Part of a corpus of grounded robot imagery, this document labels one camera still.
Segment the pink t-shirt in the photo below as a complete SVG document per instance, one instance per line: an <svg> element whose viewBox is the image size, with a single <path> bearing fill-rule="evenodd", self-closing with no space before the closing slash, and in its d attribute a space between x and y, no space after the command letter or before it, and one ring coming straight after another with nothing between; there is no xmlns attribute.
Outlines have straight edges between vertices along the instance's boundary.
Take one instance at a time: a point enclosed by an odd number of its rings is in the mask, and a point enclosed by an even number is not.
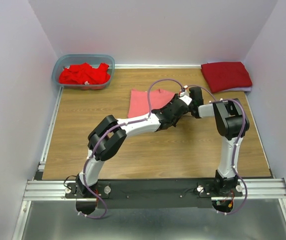
<svg viewBox="0 0 286 240"><path fill-rule="evenodd" d="M164 107L173 97L175 93L164 89L152 90L150 92L150 101L152 109L160 109ZM130 105L128 111L128 118L134 118L145 115L149 112L149 105L147 100L147 92L136 89L131 90Z"/></svg>

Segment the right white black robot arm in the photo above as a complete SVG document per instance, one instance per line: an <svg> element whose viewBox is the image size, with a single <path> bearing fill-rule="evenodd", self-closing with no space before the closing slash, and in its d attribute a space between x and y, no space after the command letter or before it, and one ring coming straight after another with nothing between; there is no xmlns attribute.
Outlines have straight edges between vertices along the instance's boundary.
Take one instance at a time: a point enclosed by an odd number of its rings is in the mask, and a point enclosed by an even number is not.
<svg viewBox="0 0 286 240"><path fill-rule="evenodd" d="M216 128L222 137L221 160L215 173L212 191L224 196L238 185L238 156L249 120L238 99L221 99L204 104L202 88L189 88L192 99L191 115L195 118L214 117Z"/></svg>

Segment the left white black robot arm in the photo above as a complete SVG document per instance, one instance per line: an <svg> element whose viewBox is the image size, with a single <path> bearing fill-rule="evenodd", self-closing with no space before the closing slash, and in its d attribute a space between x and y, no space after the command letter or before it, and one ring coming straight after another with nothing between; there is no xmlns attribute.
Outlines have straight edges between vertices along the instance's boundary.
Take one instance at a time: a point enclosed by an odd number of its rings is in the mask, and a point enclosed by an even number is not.
<svg viewBox="0 0 286 240"><path fill-rule="evenodd" d="M88 136L88 156L82 171L76 177L76 191L84 198L98 197L94 185L105 161L114 157L126 138L144 133L153 133L176 126L178 120L190 111L192 98L185 91L175 94L162 108L152 109L150 94L147 94L147 114L116 119L106 116Z"/></svg>

